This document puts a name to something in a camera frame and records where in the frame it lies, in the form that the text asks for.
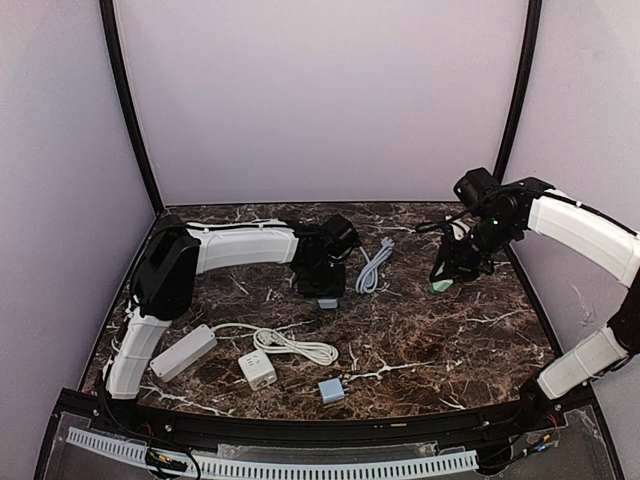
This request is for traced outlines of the green plug adapter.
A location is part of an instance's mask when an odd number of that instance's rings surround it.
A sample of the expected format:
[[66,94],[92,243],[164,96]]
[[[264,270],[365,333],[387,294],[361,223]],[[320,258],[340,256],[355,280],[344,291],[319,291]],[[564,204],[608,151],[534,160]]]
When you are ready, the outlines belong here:
[[451,279],[439,280],[430,283],[430,291],[434,294],[442,294],[454,285]]

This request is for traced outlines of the blue-grey power strip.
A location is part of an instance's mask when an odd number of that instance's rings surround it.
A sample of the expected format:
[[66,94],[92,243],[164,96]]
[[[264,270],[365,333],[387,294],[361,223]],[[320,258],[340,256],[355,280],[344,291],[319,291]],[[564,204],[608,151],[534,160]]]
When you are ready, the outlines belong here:
[[338,298],[318,298],[317,304],[322,310],[335,310],[339,307]]

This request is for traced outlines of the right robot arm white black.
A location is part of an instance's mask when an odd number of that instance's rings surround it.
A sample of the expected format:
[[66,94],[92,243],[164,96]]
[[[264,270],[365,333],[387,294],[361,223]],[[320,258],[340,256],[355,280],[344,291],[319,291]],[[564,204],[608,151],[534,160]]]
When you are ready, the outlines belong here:
[[494,271],[495,254],[531,231],[587,258],[627,290],[606,325],[542,369],[510,413],[521,434],[534,432],[549,416],[546,401],[556,400],[601,373],[615,370],[639,353],[639,234],[620,222],[566,196],[534,177],[502,185],[487,169],[468,171],[454,186],[471,227],[458,217],[423,224],[423,232],[439,230],[440,247],[429,276],[442,292],[455,283],[471,282]]

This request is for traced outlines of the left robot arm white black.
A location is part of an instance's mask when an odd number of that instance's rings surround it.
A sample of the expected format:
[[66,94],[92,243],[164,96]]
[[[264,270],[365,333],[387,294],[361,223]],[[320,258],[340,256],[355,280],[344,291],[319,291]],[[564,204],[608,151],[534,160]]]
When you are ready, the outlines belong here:
[[102,386],[110,398],[101,411],[103,421],[120,436],[140,429],[140,412],[125,400],[137,397],[159,340],[189,310],[198,275],[241,265],[286,264],[294,273],[294,290],[331,310],[344,295],[344,260],[356,246],[350,223],[340,216],[322,225],[278,219],[206,225],[174,215],[164,218],[129,281],[127,318],[103,370]]

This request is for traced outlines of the blue plug adapter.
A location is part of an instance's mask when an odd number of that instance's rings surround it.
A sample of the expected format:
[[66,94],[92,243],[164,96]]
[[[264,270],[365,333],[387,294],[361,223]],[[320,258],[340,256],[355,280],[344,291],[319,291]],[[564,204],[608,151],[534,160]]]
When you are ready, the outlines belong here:
[[339,378],[332,378],[318,383],[319,392],[324,404],[333,403],[345,398],[345,391]]

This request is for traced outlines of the white cube socket adapter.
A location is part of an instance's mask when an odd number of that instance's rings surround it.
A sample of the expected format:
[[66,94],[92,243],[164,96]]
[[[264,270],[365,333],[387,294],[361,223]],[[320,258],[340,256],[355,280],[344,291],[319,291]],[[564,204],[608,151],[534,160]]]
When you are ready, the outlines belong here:
[[253,391],[258,391],[277,381],[276,370],[268,355],[261,349],[240,357],[238,365]]

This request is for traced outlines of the white power strip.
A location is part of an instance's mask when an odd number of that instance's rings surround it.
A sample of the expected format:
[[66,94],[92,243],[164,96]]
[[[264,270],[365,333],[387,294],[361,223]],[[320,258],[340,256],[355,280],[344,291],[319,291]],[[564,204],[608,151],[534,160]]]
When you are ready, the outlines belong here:
[[200,325],[150,362],[153,373],[168,383],[217,345],[216,334]]

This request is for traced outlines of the black front frame rail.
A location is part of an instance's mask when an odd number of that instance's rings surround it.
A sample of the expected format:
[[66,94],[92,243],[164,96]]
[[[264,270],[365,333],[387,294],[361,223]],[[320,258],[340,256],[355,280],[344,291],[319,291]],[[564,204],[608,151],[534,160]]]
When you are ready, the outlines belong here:
[[184,413],[64,389],[55,405],[89,420],[98,430],[131,430],[159,443],[202,449],[220,444],[275,447],[352,447],[435,442],[438,445],[495,444],[524,432],[513,419],[516,402],[427,416],[382,420],[252,420]]

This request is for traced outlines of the right black frame post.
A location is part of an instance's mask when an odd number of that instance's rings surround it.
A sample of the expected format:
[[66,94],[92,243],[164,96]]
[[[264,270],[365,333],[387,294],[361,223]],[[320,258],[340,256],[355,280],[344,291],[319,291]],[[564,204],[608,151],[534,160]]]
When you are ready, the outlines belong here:
[[524,107],[535,56],[542,7],[542,0],[529,0],[527,3],[525,26],[516,77],[502,139],[493,168],[493,177],[499,183],[502,183],[505,179]]

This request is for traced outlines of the black frame post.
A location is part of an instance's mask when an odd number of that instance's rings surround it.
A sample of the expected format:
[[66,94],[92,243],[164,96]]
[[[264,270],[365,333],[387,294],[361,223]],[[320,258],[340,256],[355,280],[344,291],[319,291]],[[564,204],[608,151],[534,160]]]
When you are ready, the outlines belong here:
[[516,77],[502,139],[493,168],[493,177],[499,183],[502,183],[505,179],[524,107],[535,56],[542,7],[542,0],[529,0],[527,3],[525,26]]
[[129,136],[129,141],[150,204],[154,213],[158,215],[164,210],[164,204],[156,179],[152,172],[151,162],[144,145],[138,116],[133,102],[117,26],[115,2],[112,0],[100,0],[98,4],[112,76],[126,130]]

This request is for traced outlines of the left black frame post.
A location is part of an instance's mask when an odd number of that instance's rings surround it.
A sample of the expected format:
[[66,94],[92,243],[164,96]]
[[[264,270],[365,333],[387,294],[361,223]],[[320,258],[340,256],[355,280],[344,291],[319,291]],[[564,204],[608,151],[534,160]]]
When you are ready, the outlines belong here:
[[164,210],[164,204],[156,179],[152,172],[151,162],[144,145],[138,116],[133,102],[117,26],[115,2],[112,0],[100,0],[98,4],[112,76],[126,130],[129,136],[129,141],[150,204],[154,213],[158,215]]

